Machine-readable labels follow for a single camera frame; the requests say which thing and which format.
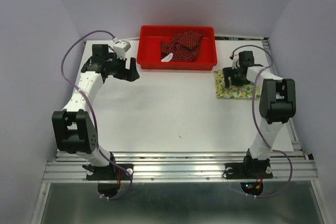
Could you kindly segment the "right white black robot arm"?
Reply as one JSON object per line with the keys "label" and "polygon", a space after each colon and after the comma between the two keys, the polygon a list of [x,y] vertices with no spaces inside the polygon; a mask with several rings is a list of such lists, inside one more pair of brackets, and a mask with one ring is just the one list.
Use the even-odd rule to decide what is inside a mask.
{"label": "right white black robot arm", "polygon": [[268,67],[256,64],[252,51],[232,54],[232,66],[223,68],[225,87],[253,84],[252,98],[260,91],[259,114],[255,123],[257,135],[241,163],[226,163],[224,178],[272,178],[270,154],[282,127],[296,113],[296,86],[292,79],[271,73]]}

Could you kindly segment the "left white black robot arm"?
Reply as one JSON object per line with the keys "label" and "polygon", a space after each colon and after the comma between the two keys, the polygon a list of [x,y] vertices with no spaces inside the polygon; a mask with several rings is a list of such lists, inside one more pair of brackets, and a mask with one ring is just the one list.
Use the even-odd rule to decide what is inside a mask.
{"label": "left white black robot arm", "polygon": [[126,53],[130,47],[125,40],[113,46],[93,44],[92,55],[81,69],[70,100],[51,117],[57,148],[82,157],[89,163],[85,166],[88,172],[106,179],[116,175],[117,166],[114,155],[99,145],[97,119],[92,105],[109,76],[128,82],[139,79],[136,59],[131,57],[130,66],[126,66]]}

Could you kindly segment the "lemon print skirt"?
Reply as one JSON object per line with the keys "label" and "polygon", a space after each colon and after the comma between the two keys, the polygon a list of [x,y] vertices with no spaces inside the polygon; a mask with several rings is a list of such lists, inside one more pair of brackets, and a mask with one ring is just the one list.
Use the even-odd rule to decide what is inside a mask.
{"label": "lemon print skirt", "polygon": [[235,70],[232,72],[233,77],[229,77],[229,87],[225,87],[225,75],[223,70],[213,71],[215,81],[215,92],[218,99],[252,99],[254,84],[250,83],[244,86],[234,86],[232,81],[237,77]]}

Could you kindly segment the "red polka dot skirt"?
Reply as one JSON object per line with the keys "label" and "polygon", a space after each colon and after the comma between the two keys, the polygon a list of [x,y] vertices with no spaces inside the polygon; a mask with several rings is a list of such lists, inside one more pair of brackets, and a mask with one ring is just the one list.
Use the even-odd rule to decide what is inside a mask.
{"label": "red polka dot skirt", "polygon": [[203,35],[194,31],[175,34],[169,42],[160,42],[161,62],[195,62]]}

